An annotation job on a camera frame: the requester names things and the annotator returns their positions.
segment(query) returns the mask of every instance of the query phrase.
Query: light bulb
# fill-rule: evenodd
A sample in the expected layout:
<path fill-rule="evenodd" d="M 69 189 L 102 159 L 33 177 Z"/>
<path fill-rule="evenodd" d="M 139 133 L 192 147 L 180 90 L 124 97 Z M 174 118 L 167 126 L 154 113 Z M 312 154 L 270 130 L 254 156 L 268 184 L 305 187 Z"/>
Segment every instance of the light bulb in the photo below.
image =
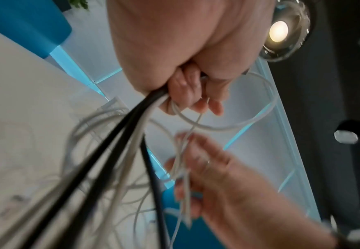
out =
<path fill-rule="evenodd" d="M 288 25 L 284 21 L 275 22 L 270 28 L 270 38 L 274 42 L 281 42 L 288 36 Z"/>

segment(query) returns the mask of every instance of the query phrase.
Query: bundle of cables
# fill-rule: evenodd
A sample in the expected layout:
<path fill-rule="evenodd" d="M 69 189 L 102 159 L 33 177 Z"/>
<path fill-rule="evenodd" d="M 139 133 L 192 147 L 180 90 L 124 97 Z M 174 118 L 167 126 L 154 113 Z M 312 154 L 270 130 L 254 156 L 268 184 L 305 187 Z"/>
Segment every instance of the bundle of cables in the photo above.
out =
<path fill-rule="evenodd" d="M 241 129 L 247 125 L 253 124 L 268 113 L 275 107 L 278 100 L 278 93 L 275 87 L 264 77 L 256 73 L 248 73 L 248 75 L 255 76 L 262 79 L 267 83 L 272 93 L 272 101 L 265 107 L 262 114 L 246 120 L 225 127 L 212 127 L 202 125 L 199 123 L 202 114 L 198 117 L 197 121 L 192 121 L 183 114 L 181 114 L 178 107 L 172 101 L 172 108 L 174 112 L 180 116 L 184 121 L 192 124 L 192 128 L 188 135 L 194 128 L 200 128 L 208 131 L 227 131 Z M 186 145 L 187 136 L 180 142 L 177 142 L 171 133 L 155 120 L 151 119 L 152 112 L 162 104 L 167 98 L 167 86 L 151 92 L 143 101 L 141 101 L 129 113 L 121 113 L 119 109 L 110 109 L 98 111 L 86 118 L 84 118 L 71 132 L 67 144 L 66 153 L 63 162 L 62 179 L 51 189 L 42 199 L 36 202 L 24 215 L 22 215 L 11 227 L 9 227 L 0 236 L 0 248 L 3 248 L 16 234 L 25 227 L 30 220 L 37 216 L 37 213 L 43 209 L 48 203 L 52 203 L 50 207 L 39 218 L 38 222 L 33 225 L 33 228 L 27 232 L 26 236 L 21 239 L 21 242 L 16 248 L 29 249 L 36 245 L 37 241 L 43 236 L 49 225 L 54 218 L 58 215 L 59 211 L 63 209 L 70 197 L 74 194 L 76 189 L 85 192 L 85 198 L 82 204 L 78 207 L 74 215 L 71 217 L 69 224 L 62 231 L 57 233 L 57 236 L 46 246 L 47 249 L 70 249 L 78 245 L 78 240 L 83 232 L 84 227 L 87 225 L 88 220 L 96 211 L 96 206 L 101 198 L 108 190 L 114 190 L 110 199 L 109 207 L 103 211 L 103 219 L 98 228 L 93 232 L 94 236 L 90 239 L 93 240 L 91 248 L 100 249 L 106 246 L 107 239 L 110 231 L 113 228 L 113 220 L 118 211 L 118 207 L 122 203 L 122 199 L 130 189 L 148 188 L 146 194 L 139 200 L 140 205 L 135 213 L 135 223 L 139 213 L 142 213 L 141 204 L 145 198 L 152 193 L 153 201 L 155 203 L 156 222 L 158 227 L 158 240 L 161 249 L 172 247 L 176 233 L 179 229 L 181 221 L 188 227 L 192 224 L 190 217 L 190 179 L 185 166 L 181 161 L 181 152 Z M 117 122 L 117 125 L 107 135 L 105 139 L 79 164 L 74 163 L 72 158 L 72 151 L 77 143 L 94 128 L 108 124 L 110 122 Z M 185 186 L 185 199 L 181 203 L 181 210 L 165 210 L 165 212 L 177 215 L 178 222 L 176 230 L 172 239 L 168 242 L 168 235 L 164 223 L 164 210 L 161 203 L 161 183 L 156 177 L 152 163 L 150 161 L 149 152 L 144 139 L 144 129 L 148 122 L 162 130 L 173 143 L 176 149 L 176 159 L 174 166 L 169 172 L 170 178 L 168 180 L 176 180 L 183 178 Z M 136 184 L 127 185 L 128 178 L 132 169 L 135 156 L 140 149 L 146 172 L 149 177 L 149 184 Z M 105 151 L 109 151 L 108 157 L 101 167 L 97 177 L 94 180 L 88 180 L 88 174 L 96 165 L 98 160 L 102 157 Z"/>

